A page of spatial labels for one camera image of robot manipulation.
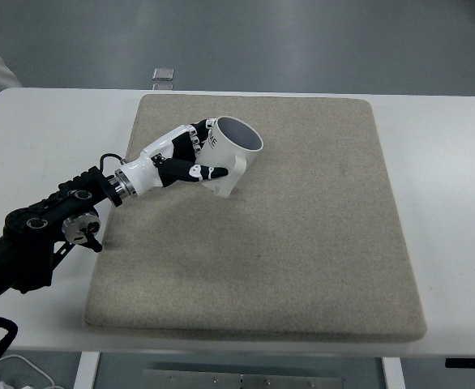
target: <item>robotic hand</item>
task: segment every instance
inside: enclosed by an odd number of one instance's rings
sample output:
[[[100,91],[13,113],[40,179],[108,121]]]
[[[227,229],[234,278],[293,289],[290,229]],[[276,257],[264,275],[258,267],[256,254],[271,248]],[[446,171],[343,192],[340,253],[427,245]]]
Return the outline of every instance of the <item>robotic hand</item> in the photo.
[[[153,187],[176,181],[198,182],[228,174],[227,169],[195,163],[215,119],[179,126],[151,143],[140,157],[129,163],[114,154],[101,157],[100,167],[92,167],[68,182],[47,199],[11,212],[0,237],[0,295],[9,288],[21,293],[52,284],[53,270],[74,246],[99,252],[95,239],[101,221],[94,208],[104,199],[116,206],[126,197],[141,196]],[[115,174],[102,173],[104,158],[116,156],[122,163]],[[54,245],[64,242],[56,252]],[[17,326],[0,318],[8,330],[0,341],[0,356],[11,344]]]
[[[166,187],[177,180],[197,182],[226,176],[225,168],[195,163],[215,120],[175,128],[145,147],[137,160],[115,171],[112,183],[121,198],[140,196],[155,186]]]

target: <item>white table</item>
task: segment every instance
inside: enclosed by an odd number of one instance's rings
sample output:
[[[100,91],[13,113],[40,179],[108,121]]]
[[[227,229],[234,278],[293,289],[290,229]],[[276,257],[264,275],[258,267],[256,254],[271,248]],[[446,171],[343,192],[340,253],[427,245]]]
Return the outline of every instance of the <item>white table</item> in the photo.
[[[46,198],[59,183],[98,165],[105,152],[124,155],[139,100],[153,92],[31,88],[3,92],[0,234],[8,212]],[[207,342],[94,334],[83,327],[83,309],[96,255],[76,247],[54,273],[50,288],[27,295],[10,290],[0,297],[0,316],[19,325],[12,347],[475,357],[475,97],[346,97],[368,100],[373,107],[428,324],[423,340],[410,344]],[[105,172],[116,166],[116,161],[110,161]],[[103,223],[110,206],[107,200],[97,206]]]

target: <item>screw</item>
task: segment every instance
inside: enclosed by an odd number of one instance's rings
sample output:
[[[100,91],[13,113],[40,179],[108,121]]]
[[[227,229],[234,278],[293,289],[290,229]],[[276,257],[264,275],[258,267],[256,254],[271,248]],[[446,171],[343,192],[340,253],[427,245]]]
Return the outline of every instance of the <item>screw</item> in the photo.
[[[79,200],[87,200],[92,198],[92,194],[87,190],[77,190],[74,196]]]
[[[48,221],[45,219],[40,219],[39,217],[33,217],[27,220],[27,226],[30,229],[42,229],[43,227],[46,227],[48,223]]]

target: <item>beige felt pad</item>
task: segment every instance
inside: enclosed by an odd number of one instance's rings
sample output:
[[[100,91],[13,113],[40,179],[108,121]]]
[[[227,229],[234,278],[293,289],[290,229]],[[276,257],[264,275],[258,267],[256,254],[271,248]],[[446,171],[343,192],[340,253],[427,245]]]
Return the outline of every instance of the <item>beige felt pad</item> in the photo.
[[[223,115],[253,126],[262,154],[228,199],[177,182],[114,208],[88,327],[208,340],[423,337],[369,103],[148,95],[127,158],[181,124]]]

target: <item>gray floor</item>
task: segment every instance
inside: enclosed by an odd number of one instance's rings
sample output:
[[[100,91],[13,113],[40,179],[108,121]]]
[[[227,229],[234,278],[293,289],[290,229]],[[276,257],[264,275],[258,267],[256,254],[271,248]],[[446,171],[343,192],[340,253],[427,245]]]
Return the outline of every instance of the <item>gray floor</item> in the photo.
[[[4,0],[0,55],[25,87],[150,89],[153,69],[170,66],[176,90],[475,96],[475,0]],[[74,373],[76,354],[49,355],[50,370]],[[96,387],[120,387],[120,374],[156,361],[107,354]],[[321,362],[225,364],[317,374]],[[379,360],[364,362],[363,373],[344,363],[364,387],[383,387]],[[403,360],[408,388],[475,387],[475,370],[443,363]]]

